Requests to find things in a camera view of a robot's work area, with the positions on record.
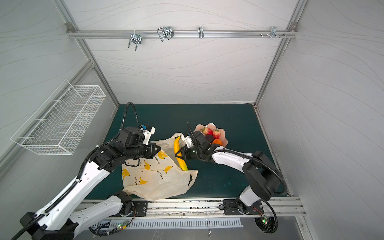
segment vent grille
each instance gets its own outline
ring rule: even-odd
[[[111,221],[109,228],[102,228],[102,230],[112,230],[119,224],[122,224],[125,219],[122,220],[103,220],[92,227],[97,228],[105,223]],[[207,228],[233,228],[243,227],[239,217],[231,218],[188,218],[188,219],[135,219],[126,229],[207,229]]]

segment red strawberry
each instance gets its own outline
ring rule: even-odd
[[[207,127],[204,127],[202,131],[203,131],[203,134],[205,134],[205,135],[212,135],[213,134],[213,131]]]
[[[214,130],[214,132],[213,132],[213,137],[214,137],[214,139],[219,139],[219,137],[220,137],[220,131],[219,130],[217,130],[217,128]]]

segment plastic bag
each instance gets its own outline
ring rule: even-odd
[[[154,141],[161,151],[153,159],[141,158],[138,167],[121,166],[123,190],[126,193],[155,201],[188,191],[195,182],[197,170],[183,171],[176,164],[174,141],[180,135],[176,133],[166,140]],[[180,146],[185,145],[184,141],[179,142]],[[126,160],[126,163],[136,165],[137,160]]]

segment banana print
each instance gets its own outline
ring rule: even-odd
[[[173,168],[173,167],[171,167],[171,166],[166,167],[166,168],[164,169],[165,173],[167,173],[171,168]]]
[[[166,155],[166,153],[163,152],[163,151],[160,151],[157,155],[158,155],[159,158],[161,158],[161,159],[165,159],[165,157],[168,157],[168,156]]]
[[[141,177],[140,177],[140,181],[139,181],[140,184],[146,184],[147,182],[148,182],[148,181],[144,181],[144,180],[142,180]]]
[[[131,175],[129,174],[129,172],[128,172],[126,169],[123,169],[123,170],[122,170],[122,178],[123,178],[123,180],[124,180],[124,178],[125,178],[126,176],[130,177]]]
[[[144,166],[145,169],[149,170],[151,168],[151,166],[145,160],[144,160],[144,164],[145,164]]]

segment wire basket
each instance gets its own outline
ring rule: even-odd
[[[63,84],[69,87],[57,88],[60,96],[50,101],[53,93],[11,137],[13,142],[38,155],[72,155],[106,96],[98,85]]]

